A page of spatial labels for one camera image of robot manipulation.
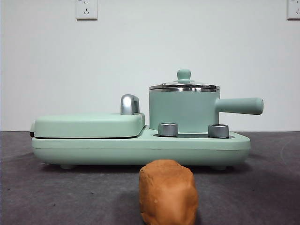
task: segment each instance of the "appliance foot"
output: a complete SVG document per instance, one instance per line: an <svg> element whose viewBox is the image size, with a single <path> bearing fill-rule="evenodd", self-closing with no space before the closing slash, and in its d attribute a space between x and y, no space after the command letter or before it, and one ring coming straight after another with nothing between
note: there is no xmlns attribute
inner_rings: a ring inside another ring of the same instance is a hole
<svg viewBox="0 0 300 225"><path fill-rule="evenodd" d="M225 165L211 166L211 169L222 171L226 169L226 166Z"/></svg>
<svg viewBox="0 0 300 225"><path fill-rule="evenodd" d="M73 169L76 165L60 165L61 169Z"/></svg>

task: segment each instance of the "lid knob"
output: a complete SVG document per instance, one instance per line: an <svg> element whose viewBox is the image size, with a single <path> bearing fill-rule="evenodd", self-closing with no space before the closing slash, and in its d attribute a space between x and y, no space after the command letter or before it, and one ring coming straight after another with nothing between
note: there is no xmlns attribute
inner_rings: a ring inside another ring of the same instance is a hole
<svg viewBox="0 0 300 225"><path fill-rule="evenodd" d="M178 80L189 80L191 79L191 71L189 69L180 69L177 72Z"/></svg>

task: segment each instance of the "silver handle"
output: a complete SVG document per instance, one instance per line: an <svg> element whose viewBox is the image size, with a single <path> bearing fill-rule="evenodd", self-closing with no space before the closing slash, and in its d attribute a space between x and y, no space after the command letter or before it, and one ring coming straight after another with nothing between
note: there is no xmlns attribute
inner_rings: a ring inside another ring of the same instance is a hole
<svg viewBox="0 0 300 225"><path fill-rule="evenodd" d="M130 94L123 95L121 98L121 115L134 115L139 112L139 98Z"/></svg>

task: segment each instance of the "silver knob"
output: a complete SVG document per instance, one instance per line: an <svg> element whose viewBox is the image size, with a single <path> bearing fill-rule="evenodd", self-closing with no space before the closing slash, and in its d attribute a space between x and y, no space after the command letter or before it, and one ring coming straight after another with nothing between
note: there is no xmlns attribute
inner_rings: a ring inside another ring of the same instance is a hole
<svg viewBox="0 0 300 225"><path fill-rule="evenodd" d="M158 125L158 134L164 137L175 137L178 135L177 123L160 123Z"/></svg>
<svg viewBox="0 0 300 225"><path fill-rule="evenodd" d="M208 125L208 137L212 138L228 138L229 128L226 124L210 124Z"/></svg>

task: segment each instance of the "pot handle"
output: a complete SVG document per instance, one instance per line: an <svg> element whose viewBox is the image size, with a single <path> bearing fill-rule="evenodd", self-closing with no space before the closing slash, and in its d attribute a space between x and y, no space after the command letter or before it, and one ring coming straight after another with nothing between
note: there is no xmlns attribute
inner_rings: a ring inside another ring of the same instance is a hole
<svg viewBox="0 0 300 225"><path fill-rule="evenodd" d="M259 97L217 99L216 110L224 113L260 115L263 113L263 100Z"/></svg>

